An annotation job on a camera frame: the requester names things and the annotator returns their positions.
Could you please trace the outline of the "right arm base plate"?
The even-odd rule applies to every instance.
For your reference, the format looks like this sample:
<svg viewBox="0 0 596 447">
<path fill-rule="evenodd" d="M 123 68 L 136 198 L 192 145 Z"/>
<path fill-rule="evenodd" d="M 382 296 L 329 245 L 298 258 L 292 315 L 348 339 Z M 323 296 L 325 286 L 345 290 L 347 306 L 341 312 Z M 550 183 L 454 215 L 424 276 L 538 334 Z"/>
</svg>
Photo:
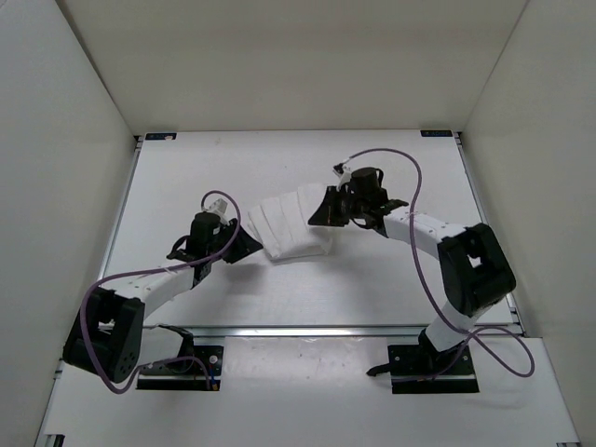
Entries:
<svg viewBox="0 0 596 447">
<path fill-rule="evenodd" d="M 476 394 L 480 386 L 468 345 L 434 351 L 419 335 L 387 338 L 386 360 L 372 366 L 371 378 L 387 375 L 394 395 Z"/>
</svg>

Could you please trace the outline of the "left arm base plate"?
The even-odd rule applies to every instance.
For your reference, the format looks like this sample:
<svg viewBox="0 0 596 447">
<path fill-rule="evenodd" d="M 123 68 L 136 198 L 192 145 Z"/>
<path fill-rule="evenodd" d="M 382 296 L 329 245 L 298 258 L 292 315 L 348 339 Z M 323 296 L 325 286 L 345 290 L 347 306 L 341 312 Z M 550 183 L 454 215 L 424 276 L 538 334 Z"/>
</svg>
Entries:
<svg viewBox="0 0 596 447">
<path fill-rule="evenodd" d="M 160 324 L 143 331 L 138 390 L 218 392 L 224 345 L 197 340 L 187 329 Z"/>
</svg>

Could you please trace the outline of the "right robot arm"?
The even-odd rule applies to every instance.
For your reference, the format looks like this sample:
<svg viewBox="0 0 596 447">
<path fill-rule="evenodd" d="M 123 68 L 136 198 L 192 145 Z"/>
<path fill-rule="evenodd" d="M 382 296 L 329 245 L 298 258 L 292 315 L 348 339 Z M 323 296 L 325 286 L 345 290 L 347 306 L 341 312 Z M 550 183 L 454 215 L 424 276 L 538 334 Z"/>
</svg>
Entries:
<svg viewBox="0 0 596 447">
<path fill-rule="evenodd" d="M 418 364 L 438 373 L 451 361 L 478 319 L 516 287 L 516 278 L 492 228 L 446 223 L 391 199 L 381 169 L 333 168 L 339 183 L 326 188 L 307 223 L 344 227 L 350 223 L 387 239 L 405 242 L 440 264 L 446 304 L 419 336 Z"/>
</svg>

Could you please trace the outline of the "white pleated skirt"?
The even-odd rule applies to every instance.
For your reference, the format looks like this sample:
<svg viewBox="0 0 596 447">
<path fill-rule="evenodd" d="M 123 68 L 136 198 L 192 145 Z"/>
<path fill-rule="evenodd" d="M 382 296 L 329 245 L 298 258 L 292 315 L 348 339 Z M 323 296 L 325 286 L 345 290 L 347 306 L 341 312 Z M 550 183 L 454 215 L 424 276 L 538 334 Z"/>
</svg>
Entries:
<svg viewBox="0 0 596 447">
<path fill-rule="evenodd" d="M 322 183 L 308 183 L 296 191 L 263 199 L 248 211 L 248 227 L 271 262 L 330 253 L 331 230 L 308 224 L 326 190 Z"/>
</svg>

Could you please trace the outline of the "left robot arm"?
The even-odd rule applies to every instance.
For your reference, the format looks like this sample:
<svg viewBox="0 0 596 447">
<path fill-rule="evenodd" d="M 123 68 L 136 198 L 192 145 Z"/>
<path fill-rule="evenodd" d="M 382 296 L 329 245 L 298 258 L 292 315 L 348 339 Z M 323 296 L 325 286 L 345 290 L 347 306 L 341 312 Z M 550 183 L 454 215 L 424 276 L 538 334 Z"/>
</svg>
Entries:
<svg viewBox="0 0 596 447">
<path fill-rule="evenodd" d="M 174 243 L 161 266 L 112 275 L 90 287 L 62 350 L 64 362 L 99 376 L 115 393 L 139 369 L 168 363 L 183 371 L 196 362 L 188 331 L 145 320 L 158 308 L 195 288 L 218 261 L 235 264 L 263 245 L 236 218 L 201 211 L 188 234 Z"/>
</svg>

